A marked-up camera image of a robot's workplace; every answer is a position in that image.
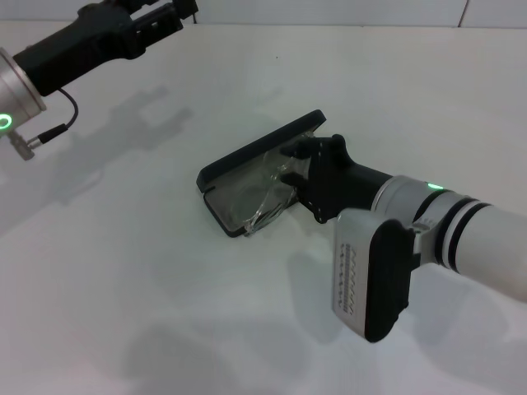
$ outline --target white wall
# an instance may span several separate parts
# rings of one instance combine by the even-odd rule
[[[527,27],[527,0],[471,0],[463,27]]]
[[[0,19],[71,20],[88,2],[0,0]],[[464,4],[465,0],[198,0],[198,20],[270,25],[457,26]]]

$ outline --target black stripe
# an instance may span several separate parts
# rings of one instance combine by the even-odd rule
[[[436,200],[437,197],[439,197],[440,195],[442,195],[443,193],[446,193],[446,192],[451,192],[451,191],[449,191],[448,189],[441,189],[439,191],[435,191],[434,193],[431,193],[430,195],[428,195],[428,197],[422,202],[421,206],[419,207],[419,209],[415,213],[415,217],[413,218],[412,222],[415,222],[419,218],[421,218],[422,215],[427,210],[427,208],[431,205],[431,203],[434,200]]]
[[[463,207],[465,207],[470,202],[474,202],[476,199],[472,199],[471,197],[464,197],[459,202],[457,202],[454,206],[450,208],[450,210],[446,213],[445,217],[443,218],[443,222],[441,223],[441,226],[439,227],[439,230],[437,231],[437,237],[436,237],[436,248],[435,248],[435,254],[436,254],[436,261],[441,266],[445,266],[445,263],[443,262],[443,243],[445,242],[445,236],[446,231],[448,230],[448,227],[450,226],[450,223],[452,220],[454,220],[455,215],[461,210]]]
[[[479,203],[476,206],[472,207],[463,215],[463,218],[461,218],[458,225],[455,227],[454,233],[452,234],[452,238],[450,239],[450,244],[448,246],[448,261],[450,262],[450,267],[452,267],[452,270],[456,273],[459,272],[457,264],[455,262],[455,254],[458,250],[459,239],[461,239],[461,235],[463,234],[464,228],[467,226],[469,221],[478,211],[488,206],[490,206],[490,204],[488,203]]]

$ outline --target green led light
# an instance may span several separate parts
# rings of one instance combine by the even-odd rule
[[[0,114],[0,130],[7,129],[13,123],[13,118],[11,115]]]
[[[432,188],[432,189],[444,189],[443,187],[440,187],[439,185],[430,184],[430,183],[428,183],[428,188]]]

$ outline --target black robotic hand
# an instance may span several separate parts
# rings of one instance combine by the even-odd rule
[[[391,176],[358,165],[346,150],[344,137],[306,138],[282,148],[285,156],[311,158],[308,178],[297,173],[282,176],[296,188],[302,205],[324,224],[345,208],[371,209],[375,195]]]

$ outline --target robotic arm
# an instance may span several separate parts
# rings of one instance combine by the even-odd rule
[[[46,110],[48,96],[101,64],[117,58],[135,59],[147,47],[182,30],[182,19],[198,11],[195,0],[173,0],[133,20],[131,15],[159,0],[104,0],[78,12],[66,28],[11,57],[0,49],[0,137],[8,135],[26,160],[33,149],[62,132],[54,128],[26,142],[16,128]]]
[[[282,149],[310,159],[308,179],[285,174],[325,223],[337,217],[333,311],[369,342],[408,307],[412,270],[436,263],[527,302],[527,218],[428,182],[356,164],[342,136]]]

